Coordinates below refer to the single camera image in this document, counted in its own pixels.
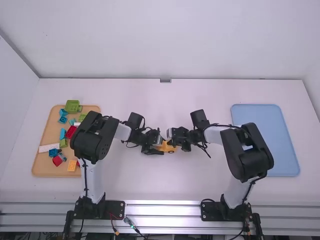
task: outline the blue tray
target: blue tray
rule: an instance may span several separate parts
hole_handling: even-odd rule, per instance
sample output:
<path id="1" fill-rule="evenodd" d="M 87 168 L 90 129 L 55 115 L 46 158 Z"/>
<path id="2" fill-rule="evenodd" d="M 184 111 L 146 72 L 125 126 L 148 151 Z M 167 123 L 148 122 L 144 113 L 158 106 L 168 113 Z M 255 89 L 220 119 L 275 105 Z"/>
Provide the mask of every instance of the blue tray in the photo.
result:
<path id="1" fill-rule="evenodd" d="M 274 167 L 272 177 L 295 177 L 300 167 L 294 146 L 279 106 L 274 104 L 235 104 L 231 107 L 234 125 L 255 123 L 270 149 Z"/>

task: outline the red wire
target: red wire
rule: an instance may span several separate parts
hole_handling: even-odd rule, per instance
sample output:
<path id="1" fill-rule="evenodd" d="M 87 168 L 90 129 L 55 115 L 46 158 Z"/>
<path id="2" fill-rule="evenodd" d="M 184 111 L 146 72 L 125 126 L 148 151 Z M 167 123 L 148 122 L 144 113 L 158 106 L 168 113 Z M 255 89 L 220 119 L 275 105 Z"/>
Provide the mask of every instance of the red wire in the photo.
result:
<path id="1" fill-rule="evenodd" d="M 112 225 L 112 228 L 114 229 L 115 228 L 115 226 L 114 226 L 114 221 L 112 220 L 112 214 L 111 213 L 109 213 L 110 214 L 110 220 L 111 220 L 111 225 Z"/>
<path id="2" fill-rule="evenodd" d="M 123 218 L 119 218 L 119 217 L 113 215 L 111 212 L 108 212 L 108 213 L 110 214 L 110 217 L 112 216 L 112 217 L 114 217 L 114 218 L 117 219 L 117 220 L 122 220 L 122 219 L 123 219 Z"/>

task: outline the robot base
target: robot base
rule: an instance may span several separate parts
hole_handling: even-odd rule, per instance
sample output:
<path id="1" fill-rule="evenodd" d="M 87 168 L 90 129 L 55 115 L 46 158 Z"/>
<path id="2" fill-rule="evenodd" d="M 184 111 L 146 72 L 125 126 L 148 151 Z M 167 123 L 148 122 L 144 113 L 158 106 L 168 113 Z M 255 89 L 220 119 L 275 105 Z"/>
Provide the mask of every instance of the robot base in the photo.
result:
<path id="1" fill-rule="evenodd" d="M 205 201 L 201 203 L 201 220 L 204 222 L 243 222 L 244 219 L 252 218 L 250 203 L 244 203 L 234 209 L 230 209 L 224 201 Z"/>
<path id="2" fill-rule="evenodd" d="M 75 202 L 73 219 L 102 219 L 122 220 L 125 217 L 124 201 L 106 200 L 106 194 L 103 195 L 99 203 L 94 204 L 90 198 L 79 197 Z"/>

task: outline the yellow object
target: yellow object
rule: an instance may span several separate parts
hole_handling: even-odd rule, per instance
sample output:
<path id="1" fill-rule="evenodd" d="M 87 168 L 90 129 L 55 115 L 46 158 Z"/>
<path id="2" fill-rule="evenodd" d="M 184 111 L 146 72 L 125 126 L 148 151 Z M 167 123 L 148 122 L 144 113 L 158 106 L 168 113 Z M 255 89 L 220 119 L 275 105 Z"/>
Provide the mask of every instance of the yellow object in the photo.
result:
<path id="1" fill-rule="evenodd" d="M 168 145 L 167 141 L 163 141 L 161 146 L 156 146 L 155 148 L 159 151 L 163 151 L 165 153 L 170 153 L 170 154 L 173 154 L 177 150 L 177 147 Z"/>
<path id="2" fill-rule="evenodd" d="M 77 167 L 77 161 L 76 160 L 70 160 L 68 165 L 68 172 L 74 172 Z"/>

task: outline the lego brick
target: lego brick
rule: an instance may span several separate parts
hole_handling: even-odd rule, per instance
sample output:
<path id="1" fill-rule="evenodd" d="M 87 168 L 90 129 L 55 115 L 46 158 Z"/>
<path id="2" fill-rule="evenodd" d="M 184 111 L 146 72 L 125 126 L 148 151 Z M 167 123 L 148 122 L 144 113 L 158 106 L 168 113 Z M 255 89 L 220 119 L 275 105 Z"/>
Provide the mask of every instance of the lego brick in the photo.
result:
<path id="1" fill-rule="evenodd" d="M 69 114 L 76 114 L 78 112 L 79 101 L 78 100 L 68 100 L 66 101 L 64 110 Z"/>
<path id="2" fill-rule="evenodd" d="M 67 132 L 67 131 L 66 131 L 64 128 L 61 128 L 59 140 L 62 140 L 62 139 L 65 138 L 66 132 Z"/>
<path id="3" fill-rule="evenodd" d="M 70 128 L 68 129 L 68 131 L 67 131 L 66 134 L 65 134 L 65 137 L 66 137 L 67 139 L 71 139 L 72 136 L 73 136 L 73 134 L 76 132 L 76 130 L 77 130 L 77 127 L 75 127 L 75 126 L 70 126 Z"/>
<path id="4" fill-rule="evenodd" d="M 58 167 L 62 163 L 62 159 L 59 156 L 55 156 L 52 159 L 53 164 Z"/>
<path id="5" fill-rule="evenodd" d="M 68 172 L 74 172 L 77 168 L 77 161 L 76 160 L 70 160 L 68 165 Z"/>
<path id="6" fill-rule="evenodd" d="M 58 120 L 59 123 L 61 124 L 65 124 L 67 122 L 68 118 L 66 118 L 65 116 L 61 116 Z"/>
<path id="7" fill-rule="evenodd" d="M 54 148 L 49 150 L 49 157 L 54 158 L 57 155 L 58 155 L 58 149 Z"/>
<path id="8" fill-rule="evenodd" d="M 65 156 L 62 152 L 59 152 L 59 153 L 58 153 L 58 157 L 61 158 L 61 160 L 62 160 L 63 162 L 66 162 L 66 161 L 67 161 L 66 156 Z"/>
<path id="9" fill-rule="evenodd" d="M 64 117 L 65 117 L 65 116 L 68 115 L 68 112 L 67 112 L 66 110 L 64 110 L 63 108 L 61 108 L 60 111 L 59 111 L 59 115 L 60 115 L 60 117 L 61 117 L 61 116 L 64 116 Z"/>
<path id="10" fill-rule="evenodd" d="M 39 153 L 45 153 L 49 152 L 51 149 L 59 149 L 60 148 L 60 143 L 53 143 L 53 144 L 48 144 L 48 145 L 43 145 L 39 146 Z"/>
<path id="11" fill-rule="evenodd" d="M 78 113 L 81 113 L 81 112 L 82 112 L 82 108 L 83 108 L 82 105 L 79 105 L 77 112 L 78 112 Z"/>
<path id="12" fill-rule="evenodd" d="M 76 120 L 75 118 L 70 119 L 70 120 L 69 120 L 70 126 L 73 126 L 76 121 L 77 121 L 77 120 Z"/>
<path id="13" fill-rule="evenodd" d="M 68 143 L 67 143 L 67 139 L 62 139 L 60 140 L 60 148 L 63 149 L 63 148 L 66 148 L 68 146 Z"/>
<path id="14" fill-rule="evenodd" d="M 85 119 L 86 116 L 87 116 L 87 114 L 81 114 L 79 116 L 78 122 L 82 123 L 82 121 Z"/>

